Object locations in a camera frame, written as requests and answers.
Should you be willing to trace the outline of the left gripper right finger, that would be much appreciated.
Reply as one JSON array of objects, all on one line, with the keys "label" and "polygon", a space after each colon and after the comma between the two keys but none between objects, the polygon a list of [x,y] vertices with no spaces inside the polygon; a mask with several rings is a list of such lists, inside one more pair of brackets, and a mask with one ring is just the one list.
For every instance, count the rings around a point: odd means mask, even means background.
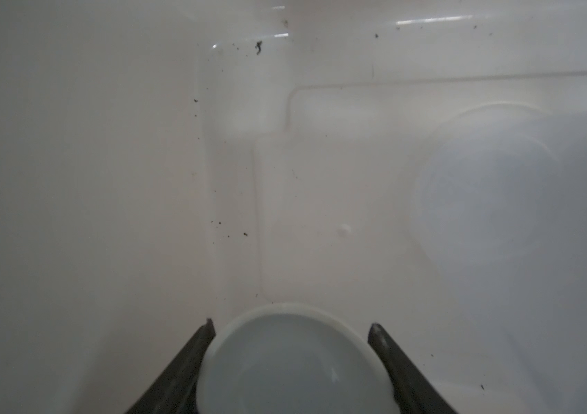
[{"label": "left gripper right finger", "polygon": [[388,371],[401,413],[457,414],[382,325],[370,326],[368,344]]}]

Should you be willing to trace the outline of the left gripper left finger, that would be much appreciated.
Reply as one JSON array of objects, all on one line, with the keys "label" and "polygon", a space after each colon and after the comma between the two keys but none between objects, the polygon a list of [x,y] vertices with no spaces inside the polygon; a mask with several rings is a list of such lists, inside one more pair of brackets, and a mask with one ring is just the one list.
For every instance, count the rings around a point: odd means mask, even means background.
[{"label": "left gripper left finger", "polygon": [[127,414],[198,413],[196,387],[205,355],[216,336],[208,318],[167,365],[155,382],[132,405]]}]

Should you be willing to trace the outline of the small white ceramic bowl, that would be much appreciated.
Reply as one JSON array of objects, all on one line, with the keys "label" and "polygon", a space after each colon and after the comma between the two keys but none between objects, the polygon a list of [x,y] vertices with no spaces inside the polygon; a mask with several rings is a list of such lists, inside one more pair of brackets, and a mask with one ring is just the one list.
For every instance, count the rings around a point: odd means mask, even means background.
[{"label": "small white ceramic bowl", "polygon": [[265,305],[220,329],[205,351],[201,413],[397,413],[380,358],[341,320],[302,304]]}]

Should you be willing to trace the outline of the white plastic storage bin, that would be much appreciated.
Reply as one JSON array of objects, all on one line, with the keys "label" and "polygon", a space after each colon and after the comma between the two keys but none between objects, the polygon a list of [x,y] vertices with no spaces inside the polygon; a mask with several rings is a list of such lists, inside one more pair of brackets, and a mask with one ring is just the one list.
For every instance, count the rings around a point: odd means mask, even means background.
[{"label": "white plastic storage bin", "polygon": [[587,1],[0,1],[0,413],[124,413],[265,305],[535,413],[412,227],[456,124],[587,112]]}]

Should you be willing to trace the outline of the clear plastic measuring beaker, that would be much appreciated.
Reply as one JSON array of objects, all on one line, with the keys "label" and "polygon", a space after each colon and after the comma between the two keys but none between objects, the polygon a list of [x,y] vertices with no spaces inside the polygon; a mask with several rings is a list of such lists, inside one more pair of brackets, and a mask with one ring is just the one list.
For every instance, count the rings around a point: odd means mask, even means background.
[{"label": "clear plastic measuring beaker", "polygon": [[410,214],[526,405],[587,413],[587,112],[452,126]]}]

